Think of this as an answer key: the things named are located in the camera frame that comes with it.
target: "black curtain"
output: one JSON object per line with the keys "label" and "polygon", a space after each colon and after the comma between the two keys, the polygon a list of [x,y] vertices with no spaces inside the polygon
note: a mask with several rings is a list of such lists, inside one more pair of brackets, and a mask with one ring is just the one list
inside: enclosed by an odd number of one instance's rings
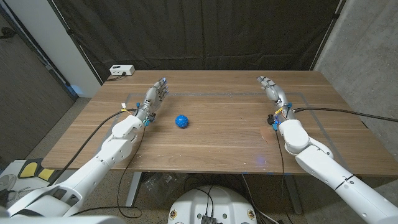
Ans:
{"label": "black curtain", "polygon": [[339,0],[55,0],[100,77],[136,70],[308,70]]}

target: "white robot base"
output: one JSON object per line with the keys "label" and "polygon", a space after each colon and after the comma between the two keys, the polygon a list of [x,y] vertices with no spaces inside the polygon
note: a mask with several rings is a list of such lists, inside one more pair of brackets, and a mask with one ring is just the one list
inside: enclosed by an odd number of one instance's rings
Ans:
{"label": "white robot base", "polygon": [[[257,223],[252,205],[242,195],[220,186],[204,186],[198,189],[188,191],[174,202],[168,224],[201,224],[206,216],[212,215],[215,220],[207,218],[205,223]],[[213,199],[213,205],[205,192]]]}

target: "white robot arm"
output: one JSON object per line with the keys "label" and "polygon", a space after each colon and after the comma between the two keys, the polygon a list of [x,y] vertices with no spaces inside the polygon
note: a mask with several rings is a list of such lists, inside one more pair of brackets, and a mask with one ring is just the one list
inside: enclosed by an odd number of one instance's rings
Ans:
{"label": "white robot arm", "polygon": [[144,103],[135,115],[129,115],[113,127],[97,155],[66,181],[37,189],[21,198],[8,209],[10,216],[69,217],[78,212],[105,174],[132,154],[136,131],[154,121],[154,112],[168,93],[166,83],[167,80],[162,78],[148,89]]}
{"label": "white robot arm", "polygon": [[281,87],[266,77],[257,80],[275,104],[274,119],[285,139],[285,149],[295,156],[300,167],[331,187],[367,223],[397,223],[395,205],[333,160],[333,153],[327,146],[308,136],[288,107]]}

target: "wood grain tabletop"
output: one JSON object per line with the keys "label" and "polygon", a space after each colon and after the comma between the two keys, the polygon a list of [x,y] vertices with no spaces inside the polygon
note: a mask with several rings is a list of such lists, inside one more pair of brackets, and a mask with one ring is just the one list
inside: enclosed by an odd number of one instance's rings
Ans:
{"label": "wood grain tabletop", "polygon": [[[133,76],[106,82],[68,128],[42,165],[61,169],[87,137],[108,116],[142,103],[158,79],[166,77],[170,94],[156,112],[156,121],[139,134],[129,169],[151,172],[214,172],[281,174],[282,159],[276,141],[268,144],[261,127],[276,139],[267,124],[275,111],[256,77],[271,78],[286,92],[293,108],[326,107],[350,110],[344,99],[319,72],[296,71],[135,71]],[[189,126],[180,129],[175,118],[184,114]],[[99,150],[112,125],[128,114],[109,120],[94,135],[70,169],[78,169]],[[295,114],[308,134],[327,145],[335,160],[356,175],[397,175],[398,162],[352,114],[303,111]],[[306,174],[284,149],[279,135],[284,171]],[[128,157],[113,169],[124,169]]]}

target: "outlet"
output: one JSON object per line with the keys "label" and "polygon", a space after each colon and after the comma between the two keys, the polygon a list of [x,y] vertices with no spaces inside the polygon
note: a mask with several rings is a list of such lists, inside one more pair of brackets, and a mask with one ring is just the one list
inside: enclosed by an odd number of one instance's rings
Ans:
{"label": "outlet", "polygon": [[111,75],[122,75],[123,72],[126,72],[126,75],[132,75],[136,69],[133,65],[112,65],[109,71]]}

